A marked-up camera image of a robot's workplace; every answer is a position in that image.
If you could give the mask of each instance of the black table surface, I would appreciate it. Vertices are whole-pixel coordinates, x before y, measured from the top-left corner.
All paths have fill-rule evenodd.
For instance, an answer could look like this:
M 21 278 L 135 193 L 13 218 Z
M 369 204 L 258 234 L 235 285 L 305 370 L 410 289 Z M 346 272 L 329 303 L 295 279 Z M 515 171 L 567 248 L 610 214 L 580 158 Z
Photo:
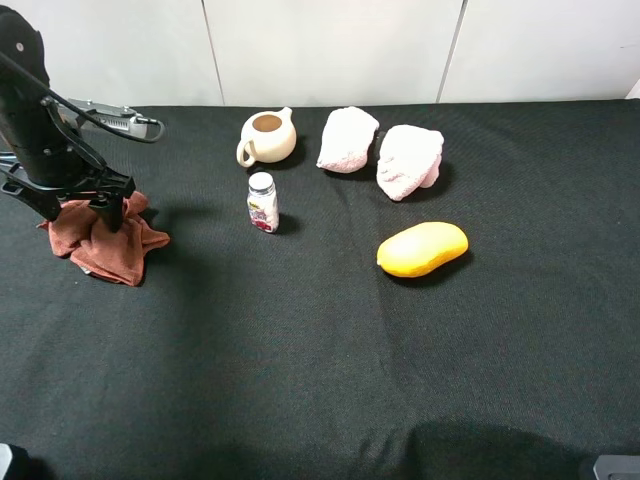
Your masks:
M 140 288 L 51 253 L 0 208 L 0 442 L 61 479 L 576 478 L 640 453 L 640 102 L 366 108 L 445 138 L 401 203 L 316 168 L 330 109 L 294 109 L 249 224 L 240 128 L 259 109 L 156 107 L 153 146 L 88 139 L 171 244 Z M 414 280 L 378 245 L 447 221 L 470 251 Z

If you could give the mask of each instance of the cable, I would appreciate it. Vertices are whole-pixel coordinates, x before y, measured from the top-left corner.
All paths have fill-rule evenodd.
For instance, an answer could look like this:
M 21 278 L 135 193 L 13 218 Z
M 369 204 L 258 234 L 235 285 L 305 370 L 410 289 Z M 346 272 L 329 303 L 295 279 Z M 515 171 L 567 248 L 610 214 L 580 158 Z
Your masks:
M 55 101 L 57 101 L 61 105 L 64 105 L 65 107 L 67 107 L 72 112 L 76 113 L 78 116 L 84 118 L 88 122 L 93 123 L 95 126 L 100 127 L 100 128 L 102 128 L 103 130 L 106 130 L 109 133 L 112 133 L 113 135 L 115 135 L 117 137 L 126 138 L 127 140 L 132 140 L 134 142 L 139 142 L 139 143 L 156 143 L 158 140 L 160 140 L 164 136 L 166 128 L 164 126 L 164 123 L 162 123 L 160 120 L 156 120 L 156 123 L 155 123 L 160 128 L 160 131 L 156 134 L 155 137 L 152 137 L 152 138 L 134 137 L 133 135 L 129 135 L 127 133 L 122 133 L 119 130 L 116 130 L 114 128 L 109 127 L 108 125 L 104 125 L 103 123 L 100 122 L 100 120 L 96 120 L 95 118 L 93 118 L 88 113 L 83 112 L 81 109 L 76 107 L 74 104 L 72 104 L 71 102 L 68 102 L 66 99 L 62 98 L 60 95 L 58 95 L 56 92 L 51 90 L 44 83 L 42 83 L 40 80 L 38 80 L 36 77 L 34 77 L 31 74 L 31 72 L 29 72 L 28 70 L 23 68 L 18 63 L 14 62 L 10 57 L 8 57 L 3 52 L 0 52 L 0 62 L 2 62 L 10 70 L 12 70 L 15 73 L 19 74 L 22 78 L 24 78 L 25 80 L 30 82 L 32 85 L 35 85 L 36 87 L 38 87 L 40 90 L 42 90 L 44 93 L 46 93 L 46 95 L 48 95 L 49 97 L 53 98 Z

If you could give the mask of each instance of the small bottle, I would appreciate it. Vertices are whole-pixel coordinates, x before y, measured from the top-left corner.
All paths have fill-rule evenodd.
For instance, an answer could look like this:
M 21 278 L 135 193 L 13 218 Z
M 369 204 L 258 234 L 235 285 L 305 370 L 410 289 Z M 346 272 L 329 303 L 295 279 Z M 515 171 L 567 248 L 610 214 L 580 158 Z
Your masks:
M 278 229 L 278 199 L 273 177 L 266 172 L 254 173 L 249 177 L 249 216 L 260 230 L 273 233 Z

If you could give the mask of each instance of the white teapot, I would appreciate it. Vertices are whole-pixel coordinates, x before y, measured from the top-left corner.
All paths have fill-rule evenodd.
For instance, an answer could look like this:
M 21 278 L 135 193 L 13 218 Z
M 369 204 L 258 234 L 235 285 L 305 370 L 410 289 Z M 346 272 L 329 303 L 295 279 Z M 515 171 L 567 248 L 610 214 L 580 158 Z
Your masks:
M 260 112 L 242 127 L 236 150 L 238 163 L 245 168 L 255 162 L 275 163 L 287 158 L 296 146 L 296 129 L 291 122 L 291 109 Z M 244 152 L 249 158 L 244 159 Z

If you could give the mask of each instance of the teapot handle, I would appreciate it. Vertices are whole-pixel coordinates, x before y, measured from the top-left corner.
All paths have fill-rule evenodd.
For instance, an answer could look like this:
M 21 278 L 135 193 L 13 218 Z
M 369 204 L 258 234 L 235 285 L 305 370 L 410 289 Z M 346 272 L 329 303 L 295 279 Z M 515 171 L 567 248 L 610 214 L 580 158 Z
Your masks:
M 247 146 L 248 143 L 251 144 L 251 151 L 255 155 L 255 147 L 253 145 L 252 138 L 240 139 L 240 143 L 238 144 L 238 149 L 236 150 L 236 158 L 238 159 L 238 163 L 242 165 L 244 168 L 249 168 L 254 163 L 256 163 L 256 159 L 252 155 L 249 155 L 249 158 L 247 160 L 244 159 L 244 148 Z

